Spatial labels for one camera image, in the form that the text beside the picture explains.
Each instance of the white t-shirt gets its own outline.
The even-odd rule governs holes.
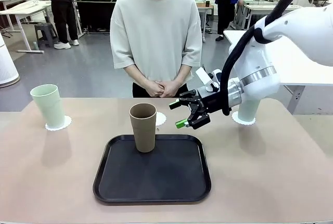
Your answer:
[[[172,81],[182,64],[200,66],[202,39],[196,3],[117,0],[110,41],[115,69],[136,64],[151,81]]]

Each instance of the black pants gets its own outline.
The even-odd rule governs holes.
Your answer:
[[[66,1],[52,1],[51,8],[59,41],[68,43],[66,24],[68,25],[68,32],[71,39],[78,39],[73,3]]]
[[[235,5],[226,2],[218,3],[217,13],[219,15],[217,34],[223,34],[223,31],[228,28],[229,23],[234,20]]]
[[[174,98],[179,98],[179,94],[180,93],[185,93],[187,92],[187,85],[183,85],[181,88],[178,89],[176,95],[174,96]],[[133,83],[133,98],[151,98],[151,96],[148,94],[148,92],[143,89],[141,86]]]

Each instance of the white coaster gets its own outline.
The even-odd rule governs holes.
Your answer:
[[[66,128],[66,127],[69,126],[71,123],[72,123],[72,118],[71,118],[70,116],[65,116],[65,122],[64,122],[64,124],[63,124],[61,127],[59,127],[59,128],[49,128],[49,127],[47,126],[47,124],[45,124],[45,128],[46,128],[47,130],[50,130],[50,131],[56,131],[56,130],[61,130],[61,129]]]
[[[166,120],[167,120],[167,117],[163,113],[161,113],[161,112],[156,113],[156,126],[160,126],[160,125],[164,124]]]
[[[233,120],[234,120],[236,123],[238,123],[238,124],[252,125],[252,124],[255,123],[255,118],[254,118],[253,121],[251,121],[251,122],[245,122],[245,121],[243,121],[243,120],[240,120],[240,119],[238,118],[238,111],[235,111],[235,112],[232,114],[232,118],[233,118]]]

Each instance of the white shoe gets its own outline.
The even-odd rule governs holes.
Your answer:
[[[63,43],[63,42],[59,42],[58,44],[54,44],[54,48],[55,49],[69,49],[71,48],[71,45],[69,43]]]
[[[71,46],[78,46],[80,43],[78,42],[77,39],[74,39],[73,41],[69,41],[69,44],[70,44]]]

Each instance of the brown cup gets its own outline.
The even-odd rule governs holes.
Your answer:
[[[149,103],[131,107],[130,118],[138,151],[147,153],[155,147],[156,108]]]

